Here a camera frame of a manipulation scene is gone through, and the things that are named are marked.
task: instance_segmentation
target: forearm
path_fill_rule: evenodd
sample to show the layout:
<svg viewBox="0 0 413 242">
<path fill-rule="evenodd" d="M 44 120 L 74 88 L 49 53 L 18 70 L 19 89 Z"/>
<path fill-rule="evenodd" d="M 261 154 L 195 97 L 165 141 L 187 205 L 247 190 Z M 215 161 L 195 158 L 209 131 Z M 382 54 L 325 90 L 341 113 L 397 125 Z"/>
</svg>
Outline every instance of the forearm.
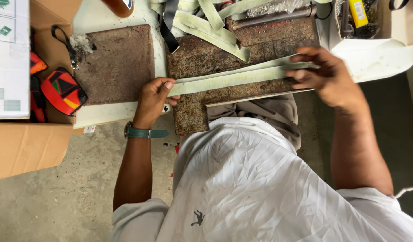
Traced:
<svg viewBox="0 0 413 242">
<path fill-rule="evenodd" d="M 337 189 L 373 187 L 393 195 L 389 169 L 378 148 L 368 103 L 335 107 L 331 169 Z"/>
<path fill-rule="evenodd" d="M 151 198 L 153 172 L 150 139 L 129 138 L 114 190 L 114 211 Z"/>
</svg>

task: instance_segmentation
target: sleeve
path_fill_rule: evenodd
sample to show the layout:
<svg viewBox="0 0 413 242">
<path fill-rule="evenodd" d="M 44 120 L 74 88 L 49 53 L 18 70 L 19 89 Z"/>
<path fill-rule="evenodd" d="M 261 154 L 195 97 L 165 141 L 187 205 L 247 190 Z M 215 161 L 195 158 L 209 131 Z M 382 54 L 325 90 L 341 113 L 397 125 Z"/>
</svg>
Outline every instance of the sleeve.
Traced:
<svg viewBox="0 0 413 242">
<path fill-rule="evenodd" d="M 394 196 L 375 188 L 340 189 L 343 196 L 386 241 L 413 242 L 413 218 L 401 211 Z"/>
<path fill-rule="evenodd" d="M 154 242 L 169 207 L 161 199 L 124 204 L 112 215 L 110 242 Z"/>
</svg>

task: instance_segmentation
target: open cardboard box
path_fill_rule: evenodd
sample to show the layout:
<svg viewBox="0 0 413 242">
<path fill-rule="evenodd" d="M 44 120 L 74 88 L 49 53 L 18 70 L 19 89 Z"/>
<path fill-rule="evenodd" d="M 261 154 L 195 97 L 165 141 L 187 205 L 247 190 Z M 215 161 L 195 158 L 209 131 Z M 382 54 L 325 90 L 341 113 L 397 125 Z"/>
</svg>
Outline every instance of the open cardboard box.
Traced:
<svg viewBox="0 0 413 242">
<path fill-rule="evenodd" d="M 365 50 L 392 41 L 395 47 L 413 45 L 413 1 L 395 11 L 389 10 L 389 0 L 378 1 L 380 32 L 372 40 L 343 39 L 340 36 L 336 1 L 333 2 L 333 12 L 330 19 L 329 50 Z"/>
<path fill-rule="evenodd" d="M 58 67 L 73 74 L 69 53 L 64 44 L 52 37 L 51 26 L 59 25 L 70 36 L 72 19 L 80 3 L 81 0 L 30 0 L 30 25 L 37 33 L 36 52 L 49 65 L 39 75 L 41 80 Z M 0 122 L 0 178 L 61 163 L 73 132 L 74 118 L 57 111 L 49 102 L 47 111 L 49 124 Z"/>
</svg>

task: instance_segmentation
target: man's left hand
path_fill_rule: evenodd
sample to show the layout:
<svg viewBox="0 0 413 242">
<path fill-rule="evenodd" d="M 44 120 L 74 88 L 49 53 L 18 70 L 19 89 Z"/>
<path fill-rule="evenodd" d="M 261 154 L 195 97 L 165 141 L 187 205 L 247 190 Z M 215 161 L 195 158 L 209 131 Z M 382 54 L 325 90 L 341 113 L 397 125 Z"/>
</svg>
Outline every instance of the man's left hand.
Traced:
<svg viewBox="0 0 413 242">
<path fill-rule="evenodd" d="M 177 105 L 180 95 L 168 98 L 169 92 L 176 83 L 171 78 L 156 78 L 142 88 L 133 119 L 134 128 L 151 129 L 152 124 L 160 116 L 165 103 Z"/>
</svg>

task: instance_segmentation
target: wristwatch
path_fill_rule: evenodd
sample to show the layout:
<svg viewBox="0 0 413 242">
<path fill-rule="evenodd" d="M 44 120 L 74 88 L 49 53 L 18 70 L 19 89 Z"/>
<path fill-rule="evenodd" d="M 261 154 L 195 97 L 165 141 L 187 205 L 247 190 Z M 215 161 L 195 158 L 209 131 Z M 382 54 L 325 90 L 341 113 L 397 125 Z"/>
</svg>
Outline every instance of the wristwatch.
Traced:
<svg viewBox="0 0 413 242">
<path fill-rule="evenodd" d="M 164 138 L 169 132 L 167 130 L 143 130 L 132 127 L 132 121 L 129 121 L 124 128 L 124 138 Z"/>
</svg>

